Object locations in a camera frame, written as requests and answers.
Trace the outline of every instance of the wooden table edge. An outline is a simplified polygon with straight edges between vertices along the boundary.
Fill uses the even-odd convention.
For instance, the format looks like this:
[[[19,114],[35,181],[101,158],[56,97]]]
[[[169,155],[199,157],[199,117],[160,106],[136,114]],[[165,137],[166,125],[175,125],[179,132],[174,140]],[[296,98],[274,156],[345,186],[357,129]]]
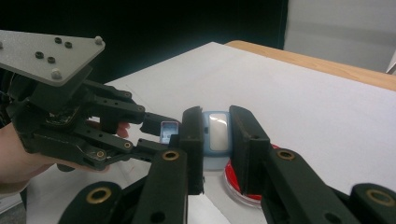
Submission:
[[[347,64],[334,63],[281,49],[273,49],[241,40],[231,41],[225,45],[276,59],[285,63],[292,63],[317,70],[319,72],[352,79],[390,91],[396,91],[396,76],[393,75],[371,71]]]

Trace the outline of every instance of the black plastic part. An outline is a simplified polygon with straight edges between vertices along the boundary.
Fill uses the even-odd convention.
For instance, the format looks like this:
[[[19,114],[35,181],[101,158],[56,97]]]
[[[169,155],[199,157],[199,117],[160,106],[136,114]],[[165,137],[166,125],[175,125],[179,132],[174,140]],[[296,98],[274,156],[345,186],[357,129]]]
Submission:
[[[187,154],[177,149],[157,153],[132,223],[187,223],[187,206]]]
[[[83,85],[84,87],[93,91],[98,96],[108,97],[115,100],[134,104],[132,94],[128,91],[119,91],[112,86],[103,85],[90,80],[84,80]]]
[[[130,224],[132,222],[132,218],[134,218],[134,213],[136,212],[140,195],[142,194],[143,187],[145,187],[146,180],[147,177],[145,176],[122,190],[122,201],[126,208],[125,213],[123,214],[121,222],[122,224]]]
[[[152,161],[157,152],[165,151],[167,149],[168,146],[166,145],[140,138],[137,141],[137,146],[133,149],[132,158],[141,161]]]
[[[396,222],[396,193],[375,184],[355,185],[350,194],[350,210],[361,223]]]
[[[41,129],[35,132],[29,144],[46,156],[72,161],[94,170],[106,168],[106,152],[73,135]]]
[[[98,118],[133,124],[143,122],[145,117],[145,107],[142,105],[114,100],[109,97],[95,96],[89,110],[92,116]]]
[[[7,94],[15,101],[23,101],[26,97],[33,93],[37,84],[38,82],[35,80],[16,75],[12,79],[12,84],[9,86]]]
[[[268,223],[359,223],[296,152],[267,150],[264,167],[262,211]]]
[[[140,131],[142,133],[149,133],[152,135],[160,136],[161,122],[163,122],[163,121],[175,121],[180,124],[180,122],[177,121],[176,119],[171,119],[171,118],[164,117],[164,116],[157,115],[157,114],[146,113],[145,121],[143,122],[143,125],[140,128]]]
[[[253,114],[243,107],[230,106],[233,134],[231,164],[242,194],[261,194],[263,185],[262,161],[272,149],[270,138]]]
[[[67,206],[59,224],[120,223],[125,208],[120,186],[98,182],[83,189]]]
[[[104,150],[114,150],[120,153],[131,153],[133,143],[127,139],[119,138],[111,133],[94,129],[85,124],[84,121],[76,123],[76,127],[71,133],[81,137],[93,146],[97,146]]]
[[[184,111],[182,122],[179,130],[179,148],[189,156],[189,195],[198,195],[204,191],[204,124],[201,107],[196,106]]]
[[[66,84],[62,85],[62,87],[53,87],[44,83],[38,83],[34,92],[29,97],[31,104],[50,113],[57,114],[72,100],[73,95],[91,70],[88,65],[85,66],[67,81]]]

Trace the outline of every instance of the metal mounting plate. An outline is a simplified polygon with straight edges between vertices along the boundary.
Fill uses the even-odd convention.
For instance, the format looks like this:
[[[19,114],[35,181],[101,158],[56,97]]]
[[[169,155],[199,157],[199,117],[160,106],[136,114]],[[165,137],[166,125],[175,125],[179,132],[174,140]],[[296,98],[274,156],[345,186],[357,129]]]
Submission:
[[[71,43],[71,48],[66,47],[66,42]],[[101,39],[0,30],[0,67],[59,87],[104,48]]]

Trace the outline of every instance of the red object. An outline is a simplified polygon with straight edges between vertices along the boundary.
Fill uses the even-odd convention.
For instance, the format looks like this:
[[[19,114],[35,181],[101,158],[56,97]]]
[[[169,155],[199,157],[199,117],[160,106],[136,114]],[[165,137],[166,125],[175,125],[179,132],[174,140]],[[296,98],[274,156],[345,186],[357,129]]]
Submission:
[[[225,166],[224,172],[230,185],[240,193],[241,189],[239,188],[238,180],[236,179],[235,172],[233,171],[233,167],[231,166],[231,161],[228,161],[227,165]],[[247,197],[257,201],[262,200],[262,196],[260,194],[248,194]]]

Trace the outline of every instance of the small object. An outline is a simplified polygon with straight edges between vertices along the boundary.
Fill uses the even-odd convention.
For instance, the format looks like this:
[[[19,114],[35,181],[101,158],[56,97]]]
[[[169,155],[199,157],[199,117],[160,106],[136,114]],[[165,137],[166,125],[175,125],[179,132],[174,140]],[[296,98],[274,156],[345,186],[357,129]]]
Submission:
[[[62,78],[62,74],[61,74],[61,71],[59,70],[59,68],[52,69],[52,72],[50,73],[50,76],[53,79],[61,79]]]
[[[62,39],[60,37],[55,37],[55,43],[62,44]]]
[[[161,122],[160,143],[168,145],[172,134],[178,134],[178,123],[176,121]]]
[[[56,62],[54,57],[48,57],[47,61],[49,63],[55,63]]]
[[[230,113],[207,111],[203,113],[203,121],[204,169],[222,170],[227,164],[233,148]]]
[[[64,46],[65,46],[67,49],[73,48],[73,44],[70,43],[70,42],[64,42]]]
[[[36,57],[37,59],[43,59],[43,58],[44,58],[44,54],[43,54],[43,52],[41,52],[41,51],[37,51],[37,52],[35,53],[35,57]]]
[[[95,37],[95,44],[96,44],[96,45],[102,45],[102,44],[103,44],[103,39],[102,39],[101,36],[97,35],[97,36]]]

